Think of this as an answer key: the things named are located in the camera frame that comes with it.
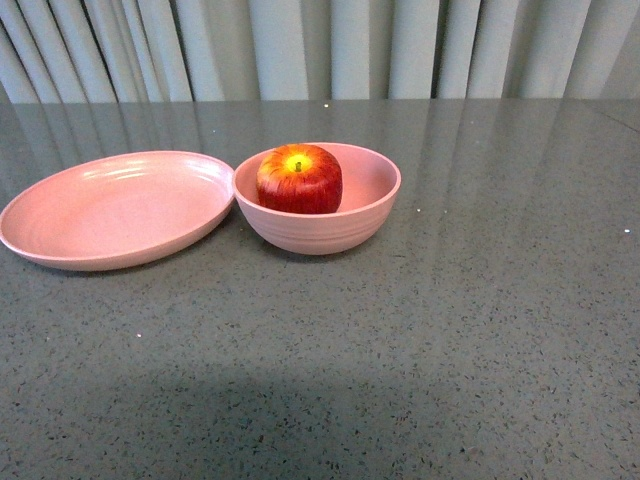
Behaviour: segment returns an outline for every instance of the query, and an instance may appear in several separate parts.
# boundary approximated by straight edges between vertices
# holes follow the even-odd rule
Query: bowl rim
[[[345,216],[345,215],[352,215],[352,214],[356,214],[358,212],[364,211],[364,210],[369,210],[371,208],[375,208],[376,206],[385,203],[386,201],[389,200],[389,198],[392,198],[393,196],[395,196],[398,193],[398,190],[400,189],[400,184],[402,183],[402,174],[400,173],[400,169],[398,168],[398,166],[390,159],[388,158],[386,155],[383,155],[380,152],[377,152],[375,150],[372,150],[370,148],[366,148],[366,147],[362,147],[360,145],[354,145],[351,143],[340,143],[340,142],[298,142],[298,143],[306,143],[309,145],[316,145],[319,147],[323,147],[325,145],[336,145],[336,146],[340,146],[340,147],[350,147],[350,148],[356,148],[358,150],[363,150],[369,153],[372,153],[380,158],[382,158],[385,162],[387,162],[391,168],[394,170],[395,174],[396,174],[396,181],[393,185],[393,187],[391,188],[391,190],[385,194],[382,198],[379,198],[378,200],[376,200],[375,202],[369,203],[368,205],[365,205],[363,207],[359,207],[359,208],[354,208],[353,210],[346,210],[346,211],[338,211],[338,212],[333,212],[333,213],[290,213],[290,212],[282,212],[280,210],[273,210],[272,208],[267,208],[267,207],[263,207],[262,205],[259,205],[255,202],[252,202],[251,200],[249,200],[247,197],[245,197],[242,193],[240,193],[240,190],[238,189],[238,186],[236,185],[236,178],[238,176],[238,171],[242,168],[242,166],[244,166],[246,163],[252,161],[254,158],[260,156],[260,155],[264,155],[267,152],[270,152],[278,147],[272,147],[272,148],[268,148],[266,150],[263,150],[261,152],[256,153],[255,155],[251,155],[249,158],[247,158],[246,160],[244,160],[243,162],[240,163],[240,165],[238,165],[238,167],[233,171],[233,176],[232,176],[232,187],[233,187],[233,193],[235,194],[236,198],[239,200],[242,200],[242,202],[246,203],[247,205],[251,205],[252,207],[254,207],[255,209],[265,212],[265,213],[271,213],[271,214],[276,214],[279,216],[283,216],[283,217],[288,217],[288,218],[332,218],[332,217],[341,217],[341,216]]]

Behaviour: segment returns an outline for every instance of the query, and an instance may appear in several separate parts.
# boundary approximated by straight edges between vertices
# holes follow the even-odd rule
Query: pink plate
[[[69,168],[28,188],[0,215],[0,240],[64,270],[157,260],[211,232],[233,202],[233,169],[206,155],[140,152]]]

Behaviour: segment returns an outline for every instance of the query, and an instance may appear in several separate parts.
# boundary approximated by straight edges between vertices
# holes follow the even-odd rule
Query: curtain fold
[[[0,0],[0,102],[638,98],[640,0]]]

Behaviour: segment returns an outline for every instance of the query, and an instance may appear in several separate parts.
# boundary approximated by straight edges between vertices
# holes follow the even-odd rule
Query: oval plate
[[[29,187],[0,214],[0,240],[47,267],[99,271],[175,253],[211,232],[233,202],[233,169],[199,153],[103,158]]]

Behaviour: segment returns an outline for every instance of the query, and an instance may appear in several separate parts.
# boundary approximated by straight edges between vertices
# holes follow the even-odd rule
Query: countertop
[[[211,234],[112,272],[0,248],[0,478],[640,478],[640,102],[0,105],[0,207],[143,150],[377,150],[344,253]]]

